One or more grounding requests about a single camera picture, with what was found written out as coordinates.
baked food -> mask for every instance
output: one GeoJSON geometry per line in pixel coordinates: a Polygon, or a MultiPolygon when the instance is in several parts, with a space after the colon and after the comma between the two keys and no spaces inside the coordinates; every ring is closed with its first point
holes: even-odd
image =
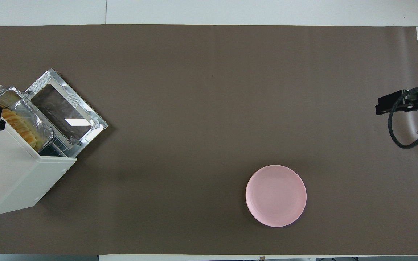
{"type": "Polygon", "coordinates": [[[15,111],[11,111],[10,109],[3,109],[1,116],[20,136],[22,136],[30,147],[35,148],[37,139],[35,135],[33,135],[33,132],[30,130],[30,127],[25,120],[18,116],[15,111]]]}

pink plate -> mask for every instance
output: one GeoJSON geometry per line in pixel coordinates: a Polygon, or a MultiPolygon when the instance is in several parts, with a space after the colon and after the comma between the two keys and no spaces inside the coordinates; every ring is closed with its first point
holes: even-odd
{"type": "Polygon", "coordinates": [[[283,227],[296,221],[306,206],[306,188],[288,167],[270,165],[256,171],[246,187],[246,204],[260,223],[283,227]]]}

brown paper backdrop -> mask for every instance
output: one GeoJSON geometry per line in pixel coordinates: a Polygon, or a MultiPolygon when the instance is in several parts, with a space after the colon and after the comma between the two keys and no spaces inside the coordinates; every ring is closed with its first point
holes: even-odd
{"type": "MultiPolygon", "coordinates": [[[[0,215],[0,253],[418,254],[418,147],[374,112],[418,86],[415,28],[0,28],[0,84],[49,68],[111,126],[35,207],[0,215]],[[283,228],[244,201],[272,164],[307,188],[283,228]]],[[[416,138],[418,116],[395,124],[416,138]]]]}

black cable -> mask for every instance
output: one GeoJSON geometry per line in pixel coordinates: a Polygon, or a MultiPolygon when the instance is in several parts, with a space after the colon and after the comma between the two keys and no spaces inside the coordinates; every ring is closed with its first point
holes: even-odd
{"type": "Polygon", "coordinates": [[[408,92],[406,92],[405,94],[402,94],[397,100],[396,102],[394,102],[393,107],[391,107],[390,110],[390,116],[388,116],[388,131],[390,132],[390,136],[391,139],[393,140],[393,142],[400,148],[402,149],[411,149],[415,146],[418,145],[418,138],[412,142],[411,144],[408,145],[404,145],[401,142],[398,141],[398,139],[396,139],[396,136],[393,133],[393,124],[392,124],[392,120],[393,120],[393,114],[396,111],[396,107],[398,107],[399,103],[404,99],[404,97],[410,95],[410,94],[414,94],[418,92],[418,87],[414,88],[414,89],[410,89],[408,92]]]}

white table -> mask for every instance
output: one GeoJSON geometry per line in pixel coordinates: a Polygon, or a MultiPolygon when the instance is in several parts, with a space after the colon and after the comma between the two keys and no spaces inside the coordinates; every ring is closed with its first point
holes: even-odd
{"type": "MultiPolygon", "coordinates": [[[[418,37],[418,0],[0,0],[0,26],[79,24],[416,26],[418,37]]],[[[258,259],[265,254],[268,253],[256,256],[118,254],[99,259],[235,260],[258,259]]],[[[314,257],[266,256],[266,259],[314,257]]]]}

